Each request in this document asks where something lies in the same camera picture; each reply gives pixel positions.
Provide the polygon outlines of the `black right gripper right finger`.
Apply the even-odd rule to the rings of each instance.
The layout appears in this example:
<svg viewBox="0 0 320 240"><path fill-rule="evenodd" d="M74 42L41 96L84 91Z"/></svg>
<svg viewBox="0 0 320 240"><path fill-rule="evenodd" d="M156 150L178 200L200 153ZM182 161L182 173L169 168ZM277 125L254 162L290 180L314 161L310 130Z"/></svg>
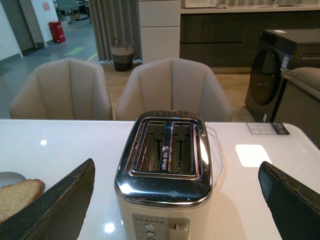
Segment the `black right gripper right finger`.
<svg viewBox="0 0 320 240"><path fill-rule="evenodd" d="M264 161L258 170L264 200L283 240L320 238L320 194Z"/></svg>

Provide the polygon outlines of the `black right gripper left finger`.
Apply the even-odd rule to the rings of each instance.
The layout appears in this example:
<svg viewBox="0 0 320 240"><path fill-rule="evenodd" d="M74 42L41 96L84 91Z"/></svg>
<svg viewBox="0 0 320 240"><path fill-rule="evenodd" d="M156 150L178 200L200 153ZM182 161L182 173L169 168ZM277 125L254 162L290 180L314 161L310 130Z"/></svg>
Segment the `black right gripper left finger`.
<svg viewBox="0 0 320 240"><path fill-rule="evenodd" d="M0 225L2 240L76 240L91 201L95 163L89 158L37 200Z"/></svg>

